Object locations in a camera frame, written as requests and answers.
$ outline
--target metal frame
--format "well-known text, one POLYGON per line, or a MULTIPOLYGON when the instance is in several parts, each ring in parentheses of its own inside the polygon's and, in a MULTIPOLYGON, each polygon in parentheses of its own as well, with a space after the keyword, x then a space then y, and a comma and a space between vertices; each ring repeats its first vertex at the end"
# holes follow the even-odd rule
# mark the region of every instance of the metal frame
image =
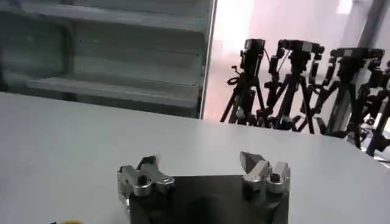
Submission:
POLYGON ((204 69, 204 76, 203 76, 203 85, 202 88, 202 94, 200 95, 200 102, 199 104, 199 119, 204 118, 204 109, 206 104, 206 96, 207 96, 207 83, 208 83, 208 72, 210 71, 210 61, 211 61, 211 49, 213 47, 213 35, 214 35, 214 23, 215 23, 215 15, 217 10, 217 3, 218 0, 211 0, 212 6, 211 6, 211 14, 210 14, 210 29, 208 33, 208 41, 207 41, 207 53, 206 53, 206 65, 204 69))

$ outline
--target white shelf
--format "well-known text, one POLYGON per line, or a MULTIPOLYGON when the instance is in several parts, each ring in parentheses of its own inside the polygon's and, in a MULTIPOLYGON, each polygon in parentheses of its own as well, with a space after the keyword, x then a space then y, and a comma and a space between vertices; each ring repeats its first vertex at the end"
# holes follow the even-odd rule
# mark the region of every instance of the white shelf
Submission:
POLYGON ((199 88, 192 86, 136 79, 111 80, 107 83, 98 80, 95 76, 82 75, 30 80, 27 86, 64 93, 134 100, 185 108, 196 107, 199 94, 199 88))
MULTIPOLYGON (((204 32, 207 21, 201 17, 178 16, 164 13, 134 12, 129 10, 99 9, 78 5, 21 2, 20 10, 32 15, 55 16, 106 23, 118 23, 163 29, 204 32)), ((0 11, 17 12, 16 7, 0 2, 0 11)))

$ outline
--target tripod leg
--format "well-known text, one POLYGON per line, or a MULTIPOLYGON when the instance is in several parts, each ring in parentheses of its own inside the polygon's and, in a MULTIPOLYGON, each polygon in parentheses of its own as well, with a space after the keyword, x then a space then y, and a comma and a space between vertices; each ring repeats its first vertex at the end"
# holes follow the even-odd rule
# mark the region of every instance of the tripod leg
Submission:
POLYGON ((309 123, 309 131, 311 134, 314 134, 313 118, 310 110, 310 98, 306 87, 306 79, 304 77, 301 78, 300 85, 302 87, 303 102, 305 104, 306 120, 309 123))
POLYGON ((289 78, 289 82, 287 85, 286 94, 283 98, 282 104, 280 105, 280 109, 277 117, 275 118, 275 129, 282 128, 280 126, 280 121, 283 117, 289 117, 291 112, 291 105, 293 104, 294 95, 296 91, 297 84, 300 79, 300 74, 292 74, 289 78))
MULTIPOLYGON (((319 111, 321 110, 322 106, 324 106, 324 103, 328 100, 330 95, 333 94, 334 91, 338 88, 339 83, 338 82, 333 82, 333 84, 329 87, 329 90, 324 90, 322 94, 318 96, 316 106, 313 110, 311 110, 311 114, 316 114, 320 113, 319 111)), ((299 126, 298 131, 301 132, 307 125, 307 120, 303 120, 302 124, 299 126)))
POLYGON ((362 117, 362 118, 365 118, 368 114, 370 114, 370 111, 371 111, 371 110, 372 110, 371 108, 366 108, 366 109, 363 111, 361 117, 362 117))
POLYGON ((335 131, 340 131, 340 127, 338 124, 339 122, 338 114, 340 113, 340 108, 342 108, 343 106, 344 98, 346 97, 347 92, 348 92, 348 87, 346 86, 346 84, 340 83, 336 95, 336 99, 335 102, 333 103, 333 108, 331 110, 330 117, 328 120, 327 131, 326 131, 327 134, 335 131))
POLYGON ((227 103, 224 113, 222 114, 220 122, 225 122, 227 115, 229 114, 230 109, 232 108, 233 102, 236 99, 237 93, 236 90, 233 90, 232 96, 230 96, 229 102, 227 103))
POLYGON ((265 105, 264 105, 264 100, 263 100, 263 94, 261 93, 261 88, 260 88, 260 83, 257 82, 255 84, 256 86, 256 91, 257 91, 257 98, 258 98, 258 103, 260 104, 260 109, 265 109, 265 105))
POLYGON ((230 113, 228 123, 234 124, 237 121, 237 109, 238 109, 238 106, 240 106, 242 104, 241 101, 242 101, 241 94, 237 94, 236 100, 234 101, 234 104, 233 104, 232 112, 230 113))
POLYGON ((291 79, 291 75, 286 75, 285 80, 283 81, 280 89, 276 93, 274 106, 275 106, 276 102, 279 100, 279 98, 282 96, 282 94, 285 91, 286 87, 288 86, 288 82, 290 81, 290 79, 291 79))
MULTIPOLYGON (((314 92, 314 87, 309 85, 307 86, 307 99, 309 100, 309 102, 311 102, 311 97, 313 96, 313 92, 314 92)), ((306 113, 306 108, 305 108, 305 101, 303 100, 302 101, 302 104, 300 106, 300 110, 299 110, 301 113, 306 113)))
POLYGON ((373 131, 373 137, 371 142, 367 148, 367 155, 374 156, 375 149, 378 148, 378 140, 382 136, 383 130, 385 129, 386 123, 390 116, 390 98, 388 98, 388 102, 386 103, 385 109, 383 110, 383 114, 379 119, 379 123, 376 129, 373 131))
POLYGON ((359 116, 360 112, 359 110, 359 105, 356 103, 356 95, 355 95, 355 86, 350 85, 348 87, 348 92, 351 100, 351 108, 352 108, 352 114, 351 114, 351 120, 353 122, 352 125, 352 132, 354 135, 354 140, 355 140, 355 146, 360 149, 360 126, 359 126, 359 116))
POLYGON ((237 124, 247 125, 250 121, 250 116, 252 115, 252 108, 255 101, 256 92, 252 89, 249 89, 241 96, 241 108, 244 111, 244 117, 238 117, 237 124))
POLYGON ((275 105, 275 99, 276 99, 276 90, 277 87, 270 87, 268 91, 268 96, 267 96, 267 106, 273 107, 275 105))

